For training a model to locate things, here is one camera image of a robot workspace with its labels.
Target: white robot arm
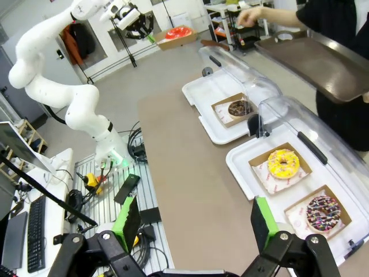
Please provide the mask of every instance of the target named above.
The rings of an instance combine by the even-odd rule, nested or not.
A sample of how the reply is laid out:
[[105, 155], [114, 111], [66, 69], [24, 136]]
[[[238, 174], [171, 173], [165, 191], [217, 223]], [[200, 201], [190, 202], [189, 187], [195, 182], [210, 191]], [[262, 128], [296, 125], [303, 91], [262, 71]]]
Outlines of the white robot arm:
[[134, 23], [140, 16], [131, 0], [74, 0], [63, 12], [31, 28], [16, 45], [17, 62], [9, 72], [9, 81], [15, 88], [25, 88], [35, 101], [54, 108], [68, 106], [65, 121], [74, 130], [87, 132], [96, 140], [96, 164], [102, 160], [120, 165], [131, 160], [127, 145], [112, 123], [95, 114], [99, 90], [93, 85], [63, 85], [42, 76], [44, 58], [42, 49], [74, 20], [87, 20], [108, 5], [101, 20], [118, 15], [121, 29]]

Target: donut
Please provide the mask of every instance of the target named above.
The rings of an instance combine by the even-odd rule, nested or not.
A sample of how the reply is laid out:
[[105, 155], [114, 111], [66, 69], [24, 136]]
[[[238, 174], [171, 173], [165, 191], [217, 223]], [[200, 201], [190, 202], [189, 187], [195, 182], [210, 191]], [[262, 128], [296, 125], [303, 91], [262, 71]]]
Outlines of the donut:
[[188, 27], [176, 27], [167, 32], [166, 39], [178, 39], [192, 34], [192, 30]]
[[252, 105], [245, 100], [235, 101], [228, 107], [228, 113], [232, 119], [238, 119], [244, 115], [252, 113], [253, 111]]
[[306, 210], [308, 225], [318, 233], [331, 230], [340, 221], [340, 216], [337, 200], [325, 195], [312, 199]]
[[277, 179], [290, 179], [300, 168], [299, 157], [288, 149], [275, 150], [268, 158], [268, 169]]

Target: computer monitor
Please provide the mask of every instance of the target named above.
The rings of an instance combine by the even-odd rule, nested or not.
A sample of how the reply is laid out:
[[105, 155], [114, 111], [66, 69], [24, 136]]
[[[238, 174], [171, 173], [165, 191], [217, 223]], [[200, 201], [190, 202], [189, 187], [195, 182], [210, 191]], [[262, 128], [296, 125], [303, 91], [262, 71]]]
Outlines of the computer monitor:
[[56, 174], [56, 170], [52, 167], [49, 159], [32, 150], [9, 121], [0, 122], [0, 142], [8, 145], [18, 158], [48, 173]]

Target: red object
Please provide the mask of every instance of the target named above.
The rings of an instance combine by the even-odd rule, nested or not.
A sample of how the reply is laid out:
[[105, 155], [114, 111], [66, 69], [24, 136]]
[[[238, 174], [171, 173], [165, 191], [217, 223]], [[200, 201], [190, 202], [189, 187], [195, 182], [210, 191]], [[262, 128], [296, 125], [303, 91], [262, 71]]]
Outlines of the red object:
[[192, 34], [192, 30], [189, 27], [176, 27], [167, 32], [166, 39], [177, 39], [189, 36]]

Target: yellow icing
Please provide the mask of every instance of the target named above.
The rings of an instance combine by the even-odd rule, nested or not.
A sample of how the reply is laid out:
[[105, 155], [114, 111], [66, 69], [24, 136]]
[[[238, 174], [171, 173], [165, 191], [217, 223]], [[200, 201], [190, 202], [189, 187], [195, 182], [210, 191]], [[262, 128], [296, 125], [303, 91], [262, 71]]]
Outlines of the yellow icing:
[[296, 175], [300, 161], [296, 154], [288, 149], [279, 149], [270, 154], [268, 169], [278, 179], [288, 179]]

